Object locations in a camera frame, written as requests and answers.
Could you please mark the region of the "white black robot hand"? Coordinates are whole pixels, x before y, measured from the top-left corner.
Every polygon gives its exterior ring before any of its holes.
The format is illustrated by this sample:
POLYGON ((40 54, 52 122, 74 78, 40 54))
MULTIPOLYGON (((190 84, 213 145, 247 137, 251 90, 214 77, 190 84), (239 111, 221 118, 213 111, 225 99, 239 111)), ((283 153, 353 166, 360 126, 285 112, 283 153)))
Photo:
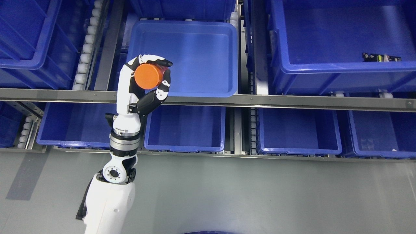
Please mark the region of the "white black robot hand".
POLYGON ((158 55, 138 55, 126 62, 120 73, 116 95, 116 117, 113 132, 129 137, 137 135, 141 129, 141 117, 147 116, 168 98, 171 86, 173 63, 158 55), (134 73, 140 65, 159 65, 165 68, 161 83, 143 97, 139 97, 139 86, 134 81, 134 73))

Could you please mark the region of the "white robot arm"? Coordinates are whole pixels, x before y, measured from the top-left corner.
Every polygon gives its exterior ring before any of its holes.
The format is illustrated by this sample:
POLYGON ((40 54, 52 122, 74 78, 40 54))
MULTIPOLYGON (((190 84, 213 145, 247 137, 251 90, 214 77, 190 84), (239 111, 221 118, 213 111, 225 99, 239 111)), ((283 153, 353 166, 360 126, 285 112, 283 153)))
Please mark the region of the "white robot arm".
POLYGON ((86 234, 122 232, 136 192, 138 146, 138 132, 110 132, 110 161, 90 180, 76 215, 86 234))

